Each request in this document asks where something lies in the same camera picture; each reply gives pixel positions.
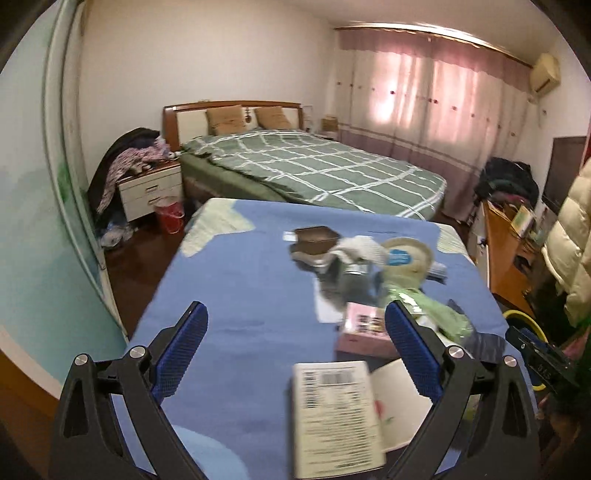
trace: wooden headboard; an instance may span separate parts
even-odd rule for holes
[[[171,151],[180,150],[183,142],[200,135],[207,135],[209,125],[205,112],[208,108],[220,106],[242,105],[246,127],[258,126],[254,109],[260,106],[280,106],[287,119],[297,128],[304,127],[304,116],[301,105],[291,102],[268,102],[265,100],[227,100],[224,102],[182,103],[165,106],[162,113],[163,136],[170,145]]]

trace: pink box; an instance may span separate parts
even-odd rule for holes
[[[384,311],[376,307],[348,303],[336,349],[340,352],[380,358],[400,358],[384,328]]]

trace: blue gripper pad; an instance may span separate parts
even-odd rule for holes
[[[158,404],[177,391],[178,384],[183,379],[205,332],[207,332],[207,308],[199,304],[178,327],[156,365],[152,395]]]
[[[400,353],[417,391],[436,403],[443,395],[439,380],[439,363],[410,323],[414,320],[409,319],[394,302],[386,308],[384,320],[386,331]]]

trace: pillow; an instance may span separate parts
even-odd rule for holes
[[[208,108],[205,114],[214,135],[241,134],[246,131],[242,105]]]
[[[262,106],[255,110],[256,121],[268,130],[293,129],[290,121],[285,117],[280,106]]]

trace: pink curtain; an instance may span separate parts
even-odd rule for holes
[[[515,154],[529,67],[433,35],[365,28],[339,34],[341,140],[438,173],[448,183],[444,213],[465,220],[486,161]]]

